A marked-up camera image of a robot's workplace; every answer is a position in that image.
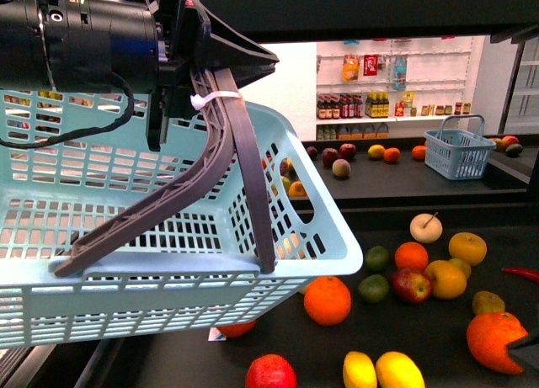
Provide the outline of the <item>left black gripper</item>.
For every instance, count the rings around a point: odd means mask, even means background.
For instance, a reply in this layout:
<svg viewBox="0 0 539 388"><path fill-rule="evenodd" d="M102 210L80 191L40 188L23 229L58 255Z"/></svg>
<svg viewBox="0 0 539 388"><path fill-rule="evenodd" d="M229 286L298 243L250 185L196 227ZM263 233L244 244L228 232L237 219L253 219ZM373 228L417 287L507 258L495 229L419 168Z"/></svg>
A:
<svg viewBox="0 0 539 388"><path fill-rule="evenodd" d="M169 118L194 110L189 102L194 92L190 74L215 71L217 89L230 93L221 101L232 127L261 272L271 274L275 251L267 186L253 124L237 87L273 73L279 59L200 0L154 0L149 8L156 22L158 66L156 88L149 97L148 148L159 151L166 142Z"/></svg>

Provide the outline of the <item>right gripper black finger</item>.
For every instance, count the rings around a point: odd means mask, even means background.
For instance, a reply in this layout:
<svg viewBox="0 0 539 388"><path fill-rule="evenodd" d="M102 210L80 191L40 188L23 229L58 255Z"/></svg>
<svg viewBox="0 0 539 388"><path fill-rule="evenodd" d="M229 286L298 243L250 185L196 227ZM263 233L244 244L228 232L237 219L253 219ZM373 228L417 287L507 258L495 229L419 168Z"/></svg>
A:
<svg viewBox="0 0 539 388"><path fill-rule="evenodd" d="M519 338L507 345L510 359L521 366L525 371L538 373L538 330L532 331L528 336Z"/></svg>

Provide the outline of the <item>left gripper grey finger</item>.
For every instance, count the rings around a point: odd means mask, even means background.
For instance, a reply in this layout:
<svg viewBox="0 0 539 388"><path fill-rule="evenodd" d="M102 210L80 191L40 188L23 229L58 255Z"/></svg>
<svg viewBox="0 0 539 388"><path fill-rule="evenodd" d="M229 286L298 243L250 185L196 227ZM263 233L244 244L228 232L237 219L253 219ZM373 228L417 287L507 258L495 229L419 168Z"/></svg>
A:
<svg viewBox="0 0 539 388"><path fill-rule="evenodd" d="M54 268L55 276L67 277L85 269L213 189L232 159L232 128L219 98L207 102L201 112L207 137L197 160L177 178L78 238Z"/></svg>

